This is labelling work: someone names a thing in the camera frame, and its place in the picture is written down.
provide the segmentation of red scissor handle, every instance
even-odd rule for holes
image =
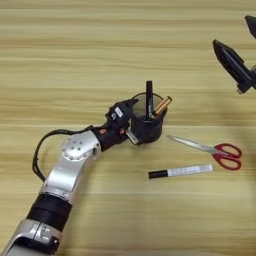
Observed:
[[[224,147],[230,147],[230,148],[233,148],[236,150],[237,154],[234,154],[232,152],[229,152],[227,150],[224,150],[223,148]],[[239,158],[242,156],[242,151],[240,148],[232,145],[232,144],[229,144],[229,143],[223,143],[223,144],[219,144],[217,146],[214,147],[215,149],[219,150],[219,151],[222,151],[222,152],[225,152],[227,153],[228,155],[227,156],[224,156],[224,155],[221,155],[221,154],[213,154],[213,158],[222,166],[224,167],[225,169],[227,170],[230,170],[230,171],[237,171],[241,168],[242,166],[242,163],[241,161],[239,160]],[[231,167],[231,166],[228,166],[226,165],[225,163],[223,163],[222,160],[228,160],[230,162],[233,162],[233,163],[236,163],[237,165],[235,167]]]
[[[230,151],[225,150],[224,147],[233,148],[237,152],[237,154],[234,154]],[[231,158],[241,158],[242,154],[243,154],[240,148],[238,148],[232,144],[229,144],[229,143],[218,144],[214,148],[216,148],[219,151],[227,153],[229,155],[229,157],[231,157]]]

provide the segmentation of robotic arm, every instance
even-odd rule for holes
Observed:
[[[131,132],[129,121],[136,102],[138,99],[135,98],[117,102],[106,114],[107,122],[100,127],[90,126],[82,131],[55,130],[43,137],[33,159],[33,170],[42,179],[43,185],[26,219],[18,225],[2,256],[55,254],[83,173],[102,152],[115,144],[129,138],[133,144],[139,145],[155,132],[155,125],[150,128],[152,132],[144,133],[144,137],[136,137]],[[37,164],[37,155],[43,140],[55,134],[66,134],[69,137],[63,143],[57,164],[45,178]]]
[[[249,31],[256,39],[256,18],[246,16],[245,20]],[[221,65],[237,82],[237,91],[240,94],[247,92],[251,87],[256,89],[256,66],[251,70],[244,65],[244,60],[229,46],[213,41],[214,52]]]

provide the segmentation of black cable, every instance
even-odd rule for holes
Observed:
[[[41,172],[39,166],[38,166],[38,153],[39,153],[39,150],[43,144],[43,142],[50,136],[53,136],[53,135],[73,135],[73,134],[78,134],[78,133],[83,133],[85,131],[88,131],[92,128],[93,126],[88,126],[86,127],[85,129],[83,130],[80,130],[80,131],[72,131],[72,130],[67,130],[67,129],[57,129],[57,130],[53,130],[47,134],[45,134],[42,139],[38,142],[37,144],[37,147],[35,149],[35,153],[34,153],[34,156],[33,156],[33,161],[32,161],[32,169],[33,169],[33,172],[44,182],[45,181],[45,177],[43,175],[43,173]]]

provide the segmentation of wood grain surface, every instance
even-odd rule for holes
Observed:
[[[212,48],[217,38],[248,67],[256,41],[244,16],[255,0],[3,0],[0,2],[0,248],[41,182],[39,139],[102,124],[116,101],[145,90],[173,98],[163,135],[104,153],[83,180],[58,255],[256,255],[256,92],[236,93]],[[167,134],[243,150],[229,172]],[[64,137],[42,150],[49,171]],[[213,164],[214,172],[148,180],[150,170]]]

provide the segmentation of scissors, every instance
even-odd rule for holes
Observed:
[[[240,148],[238,148],[232,144],[222,143],[222,144],[216,145],[215,147],[209,147],[209,146],[206,146],[203,144],[199,144],[197,142],[185,140],[185,139],[178,138],[178,137],[171,136],[171,135],[167,135],[167,137],[170,139],[173,139],[175,141],[178,141],[180,143],[183,143],[185,145],[188,145],[190,147],[197,148],[197,149],[200,149],[200,150],[203,150],[203,151],[206,151],[206,152],[212,154],[215,161],[227,170],[237,171],[242,166],[242,163],[239,160],[239,158],[242,157],[242,151]],[[224,150],[223,149],[224,147],[230,147],[230,148],[234,149],[236,151],[236,154]],[[225,163],[223,163],[222,160],[228,160],[230,162],[234,162],[234,163],[236,163],[236,166],[235,167],[228,166]]]

